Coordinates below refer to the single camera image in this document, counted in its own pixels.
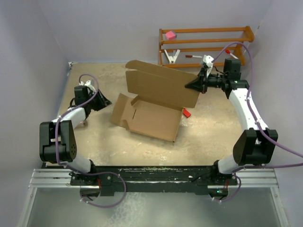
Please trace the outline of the brown cardboard box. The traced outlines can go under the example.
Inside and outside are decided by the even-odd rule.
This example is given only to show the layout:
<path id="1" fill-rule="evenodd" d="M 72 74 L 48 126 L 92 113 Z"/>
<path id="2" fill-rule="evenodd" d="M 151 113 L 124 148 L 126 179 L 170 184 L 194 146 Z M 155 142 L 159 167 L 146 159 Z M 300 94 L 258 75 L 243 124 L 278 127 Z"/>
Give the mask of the brown cardboard box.
<path id="1" fill-rule="evenodd" d="M 185 85 L 197 76 L 138 60 L 125 67 L 127 91 L 136 96 L 119 94 L 110 122 L 130 132 L 174 142 L 183 110 L 196 106 L 199 92 Z"/>

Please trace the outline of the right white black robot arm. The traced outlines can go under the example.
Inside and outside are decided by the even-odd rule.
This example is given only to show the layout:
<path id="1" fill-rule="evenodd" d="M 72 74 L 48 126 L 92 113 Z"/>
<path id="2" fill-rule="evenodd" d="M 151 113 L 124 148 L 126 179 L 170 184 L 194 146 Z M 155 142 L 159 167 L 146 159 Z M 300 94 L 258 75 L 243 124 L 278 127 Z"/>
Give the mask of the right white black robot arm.
<path id="1" fill-rule="evenodd" d="M 185 85 L 185 88 L 206 93 L 209 87 L 220 88 L 234 106 L 241 128 L 239 139 L 233 146 L 232 155 L 216 162 L 217 168 L 210 174 L 211 181 L 221 185 L 242 167 L 264 166 L 273 156 L 276 130 L 271 130 L 262 120 L 249 93 L 248 81 L 241 79 L 241 62 L 238 59 L 226 59 L 223 71 L 212 74 L 213 58 L 205 55 L 201 60 L 202 68 L 197 78 Z"/>

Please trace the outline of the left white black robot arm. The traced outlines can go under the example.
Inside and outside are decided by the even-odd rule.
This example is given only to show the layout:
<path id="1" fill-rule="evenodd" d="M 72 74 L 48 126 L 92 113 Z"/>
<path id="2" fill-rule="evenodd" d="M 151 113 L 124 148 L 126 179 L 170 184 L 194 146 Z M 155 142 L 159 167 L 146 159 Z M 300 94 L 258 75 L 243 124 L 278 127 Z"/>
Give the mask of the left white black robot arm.
<path id="1" fill-rule="evenodd" d="M 86 185 L 95 184 L 98 178 L 96 167 L 77 152 L 74 129 L 88 118 L 91 111 L 99 111 L 111 104 L 99 89 L 91 85 L 75 87 L 68 110 L 39 126 L 40 159 L 81 173 L 80 178 Z"/>

